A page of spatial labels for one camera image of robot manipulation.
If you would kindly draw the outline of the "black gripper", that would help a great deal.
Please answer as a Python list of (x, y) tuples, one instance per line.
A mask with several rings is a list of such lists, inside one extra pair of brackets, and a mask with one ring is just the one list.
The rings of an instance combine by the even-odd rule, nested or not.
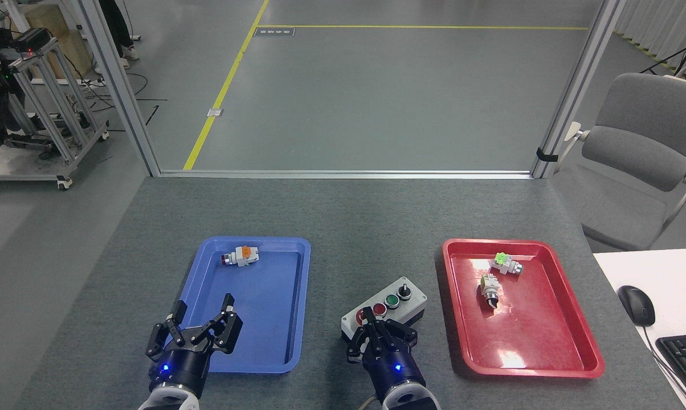
[[(149, 370), (149, 391), (158, 387), (180, 387), (200, 399), (213, 352), (231, 355), (236, 347), (243, 321), (234, 311), (235, 298), (226, 293), (220, 313), (199, 330), (179, 328), (187, 305), (178, 300), (166, 318), (155, 324), (145, 355), (155, 365)], [(171, 342), (166, 340), (171, 335)]]
[(364, 307), (363, 315), (346, 360), (362, 361), (383, 407), (426, 407), (426, 381), (411, 353), (418, 332), (393, 319), (376, 319), (371, 307)]

